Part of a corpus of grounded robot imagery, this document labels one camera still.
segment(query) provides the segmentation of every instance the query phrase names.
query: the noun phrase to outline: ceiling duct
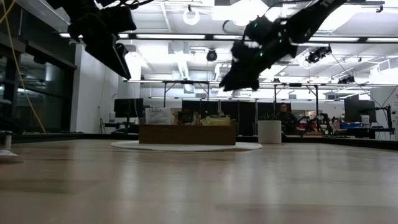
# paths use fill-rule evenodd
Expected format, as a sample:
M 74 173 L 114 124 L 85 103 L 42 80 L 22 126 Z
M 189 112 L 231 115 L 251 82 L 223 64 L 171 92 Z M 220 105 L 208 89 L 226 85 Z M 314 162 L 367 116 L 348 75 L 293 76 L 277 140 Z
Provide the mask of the ceiling duct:
M 169 53 L 174 53 L 177 56 L 177 65 L 180 72 L 181 79 L 190 80 L 189 69 L 187 65 L 186 55 L 189 52 L 188 43 L 181 40 L 175 40 L 169 44 Z M 195 93 L 193 85 L 184 85 L 184 93 Z

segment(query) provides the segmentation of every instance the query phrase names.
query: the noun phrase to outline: computer monitor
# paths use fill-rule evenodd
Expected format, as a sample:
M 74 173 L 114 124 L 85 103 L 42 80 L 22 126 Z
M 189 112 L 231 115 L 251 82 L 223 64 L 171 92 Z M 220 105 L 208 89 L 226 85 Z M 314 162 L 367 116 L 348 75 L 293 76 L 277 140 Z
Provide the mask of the computer monitor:
M 114 112 L 117 118 L 141 118 L 143 108 L 144 99 L 117 99 L 114 101 Z
M 361 115 L 369 115 L 370 123 L 377 122 L 374 101 L 345 99 L 344 106 L 346 121 L 361 122 Z

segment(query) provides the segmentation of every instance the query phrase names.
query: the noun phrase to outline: white ceiling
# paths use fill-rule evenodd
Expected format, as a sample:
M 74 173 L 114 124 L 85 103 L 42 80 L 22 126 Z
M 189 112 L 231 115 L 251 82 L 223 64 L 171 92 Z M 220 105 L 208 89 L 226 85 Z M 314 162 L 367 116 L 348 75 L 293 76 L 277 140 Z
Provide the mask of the white ceiling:
M 44 0 L 18 0 L 24 8 L 37 17 L 50 24 L 59 31 L 66 31 L 68 17 L 65 11 L 58 9 L 54 11 Z M 185 5 L 171 5 L 169 3 L 156 2 L 145 5 L 132 11 L 134 22 L 138 29 L 134 32 L 151 33 L 195 33 L 195 34 L 223 34 L 221 28 L 223 21 L 214 21 L 211 1 L 205 1 L 207 6 L 195 7 L 200 13 L 200 20 L 191 26 L 183 21 Z M 376 7 L 362 7 L 346 24 L 334 31 L 336 35 L 398 35 L 398 9 L 385 7 L 381 13 L 376 13 Z M 228 32 L 242 34 L 244 27 L 236 26 L 232 22 L 226 26 Z M 166 40 L 123 40 L 124 44 L 136 45 L 140 50 L 143 59 L 142 73 L 147 77 L 155 74 L 171 74 L 172 70 L 177 70 L 177 62 L 173 55 L 168 54 L 168 44 Z M 228 52 L 232 42 L 217 41 L 188 41 L 191 46 L 204 46 L 215 48 L 222 52 Z M 337 59 L 345 69 L 356 67 L 357 75 L 365 77 L 369 74 L 368 68 L 375 65 L 366 62 L 367 60 L 377 59 L 385 55 L 398 55 L 398 45 L 391 44 L 332 44 L 333 53 L 338 55 Z M 357 55 L 366 56 L 366 60 L 358 62 Z M 189 56 L 188 68 L 190 70 L 209 70 L 214 71 L 219 62 L 209 62 L 205 60 L 206 54 L 197 54 L 195 57 Z M 230 59 L 229 54 L 219 54 L 221 61 Z M 333 57 L 324 58 L 320 63 L 310 69 L 303 68 L 298 62 L 293 62 L 283 72 L 289 77 L 302 77 L 306 80 L 311 77 L 330 77 L 337 75 L 343 70 Z

